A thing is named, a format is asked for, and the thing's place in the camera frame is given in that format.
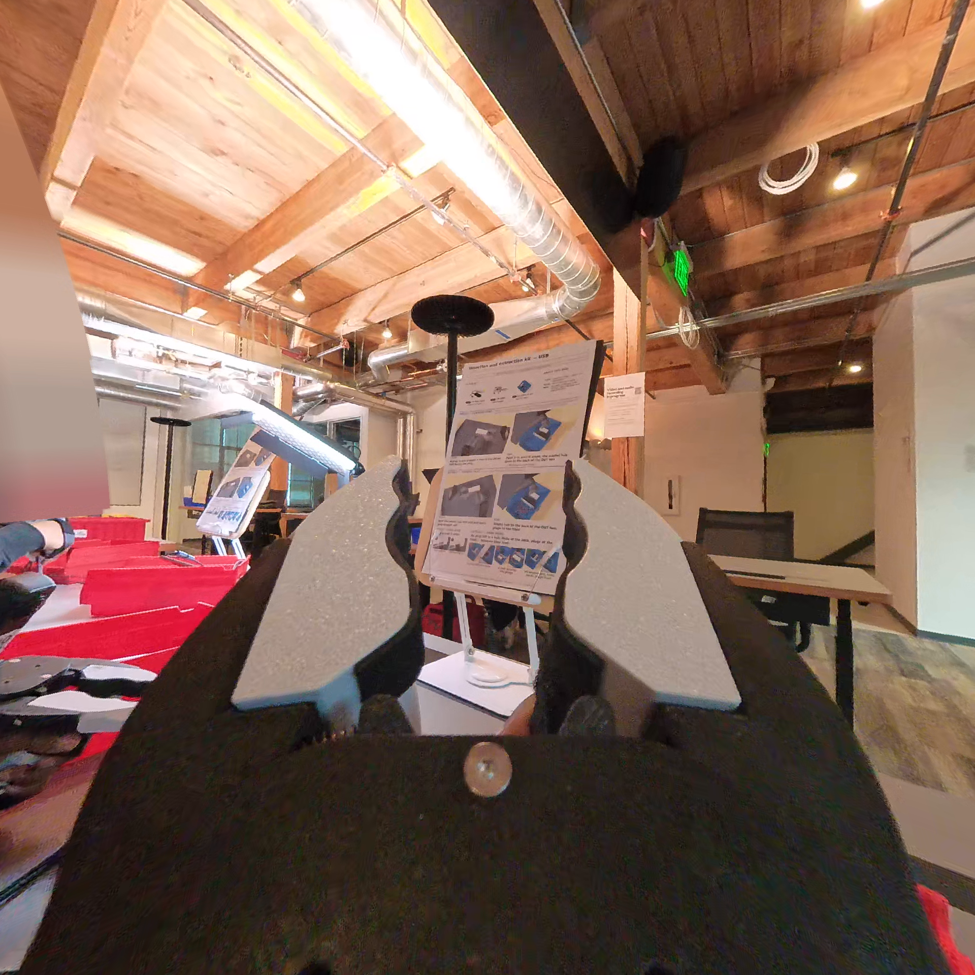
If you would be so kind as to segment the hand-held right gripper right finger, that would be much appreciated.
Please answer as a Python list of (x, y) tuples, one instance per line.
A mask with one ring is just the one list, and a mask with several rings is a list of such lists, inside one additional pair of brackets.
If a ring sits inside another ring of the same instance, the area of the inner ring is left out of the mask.
[(531, 729), (597, 712), (642, 737), (661, 706), (735, 713), (742, 696), (683, 543), (635, 494), (567, 462), (562, 555)]

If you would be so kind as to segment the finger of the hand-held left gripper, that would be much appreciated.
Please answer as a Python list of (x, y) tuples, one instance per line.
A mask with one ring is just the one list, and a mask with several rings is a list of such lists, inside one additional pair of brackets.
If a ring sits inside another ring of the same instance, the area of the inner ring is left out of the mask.
[(1, 704), (1, 731), (29, 735), (117, 732), (138, 703), (97, 698), (75, 689), (18, 697)]
[(71, 685), (81, 691), (142, 691), (156, 677), (129, 664), (89, 663), (72, 671)]

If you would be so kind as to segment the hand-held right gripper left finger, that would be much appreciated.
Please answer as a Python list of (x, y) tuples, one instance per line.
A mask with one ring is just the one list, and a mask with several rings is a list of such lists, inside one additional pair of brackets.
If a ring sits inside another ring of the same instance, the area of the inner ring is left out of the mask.
[(237, 709), (309, 703), (328, 727), (355, 727), (385, 694), (406, 699), (417, 724), (425, 650), (409, 508), (408, 465), (390, 456), (304, 521), (231, 696)]

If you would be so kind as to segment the red container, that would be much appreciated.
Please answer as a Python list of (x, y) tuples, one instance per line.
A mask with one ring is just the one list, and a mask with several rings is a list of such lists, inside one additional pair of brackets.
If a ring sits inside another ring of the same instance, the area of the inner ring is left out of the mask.
[[(466, 612), (471, 639), (474, 645), (480, 646), (485, 641), (486, 612), (483, 605), (477, 603), (471, 596), (465, 597)], [(449, 637), (453, 641), (460, 641), (459, 624), (459, 599), (456, 599), (457, 606), (451, 616), (452, 635)], [(444, 604), (428, 603), (422, 612), (421, 628), (423, 633), (437, 637), (444, 636)]]

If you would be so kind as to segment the black office chair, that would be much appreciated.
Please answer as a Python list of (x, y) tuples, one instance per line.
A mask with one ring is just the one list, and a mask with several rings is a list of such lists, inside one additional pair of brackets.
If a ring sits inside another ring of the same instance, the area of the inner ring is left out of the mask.
[[(696, 543), (712, 556), (791, 562), (795, 558), (795, 515), (700, 508)], [(829, 598), (745, 589), (745, 596), (801, 653), (811, 627), (830, 623)]]

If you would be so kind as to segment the white stand with instruction sheet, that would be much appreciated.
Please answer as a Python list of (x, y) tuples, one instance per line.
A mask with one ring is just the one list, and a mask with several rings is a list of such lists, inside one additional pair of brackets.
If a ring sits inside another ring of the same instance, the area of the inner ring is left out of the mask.
[[(454, 594), (461, 638), (419, 683), (501, 720), (539, 666), (535, 615), (552, 612), (566, 569), (566, 467), (582, 455), (603, 359), (603, 342), (588, 340), (468, 365), (459, 383), (415, 567), (425, 585)], [(524, 613), (529, 665), (474, 647), (469, 595)]]
[(245, 557), (240, 539), (268, 490), (274, 457), (250, 438), (208, 501), (197, 529), (212, 543), (214, 554), (226, 556), (231, 550), (239, 560)]

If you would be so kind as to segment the wooden desk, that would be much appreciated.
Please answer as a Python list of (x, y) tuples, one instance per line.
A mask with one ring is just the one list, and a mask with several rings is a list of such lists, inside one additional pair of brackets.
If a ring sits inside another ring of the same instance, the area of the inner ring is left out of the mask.
[(893, 604), (892, 592), (860, 567), (711, 556), (737, 585), (755, 590), (836, 600), (835, 703), (855, 724), (855, 664), (851, 604)]

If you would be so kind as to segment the led light panel with stand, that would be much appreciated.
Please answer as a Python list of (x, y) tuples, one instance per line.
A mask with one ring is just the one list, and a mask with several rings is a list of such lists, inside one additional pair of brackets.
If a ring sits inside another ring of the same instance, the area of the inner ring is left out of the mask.
[(334, 441), (319, 438), (306, 425), (262, 401), (238, 393), (220, 397), (228, 418), (250, 422), (250, 439), (292, 466), (314, 476), (335, 473), (345, 479), (359, 476), (359, 460)]

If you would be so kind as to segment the black floor lamp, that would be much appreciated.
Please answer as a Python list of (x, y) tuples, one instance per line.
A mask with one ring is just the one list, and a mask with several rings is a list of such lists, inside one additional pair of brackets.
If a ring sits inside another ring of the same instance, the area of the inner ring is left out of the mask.
[(427, 334), (446, 336), (445, 447), (449, 447), (457, 409), (458, 340), (490, 331), (494, 327), (494, 311), (470, 297), (432, 296), (415, 302), (410, 318)]
[(164, 429), (166, 432), (166, 454), (161, 501), (160, 538), (162, 541), (167, 541), (169, 532), (170, 497), (173, 479), (175, 431), (177, 429), (185, 429), (190, 427), (191, 421), (184, 418), (164, 415), (152, 416), (150, 421)]

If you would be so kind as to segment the white notice paper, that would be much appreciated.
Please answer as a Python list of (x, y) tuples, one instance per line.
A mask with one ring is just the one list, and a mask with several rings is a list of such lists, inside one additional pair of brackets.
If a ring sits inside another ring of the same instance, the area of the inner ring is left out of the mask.
[(645, 372), (608, 376), (603, 381), (603, 434), (606, 439), (644, 436)]

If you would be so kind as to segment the red plastic object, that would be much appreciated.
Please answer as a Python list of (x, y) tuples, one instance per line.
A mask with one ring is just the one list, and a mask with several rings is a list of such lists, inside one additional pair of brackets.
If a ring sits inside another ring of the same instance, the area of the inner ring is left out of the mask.
[(952, 907), (942, 894), (917, 884), (920, 904), (952, 974), (974, 974), (972, 960), (957, 945)]

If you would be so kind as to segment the silver air duct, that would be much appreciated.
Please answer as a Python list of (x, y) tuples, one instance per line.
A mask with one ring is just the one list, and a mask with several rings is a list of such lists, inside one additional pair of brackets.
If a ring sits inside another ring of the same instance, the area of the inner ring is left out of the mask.
[(558, 290), (513, 301), (505, 322), (540, 326), (585, 309), (600, 290), (597, 263), (395, 3), (289, 6), (561, 281)]

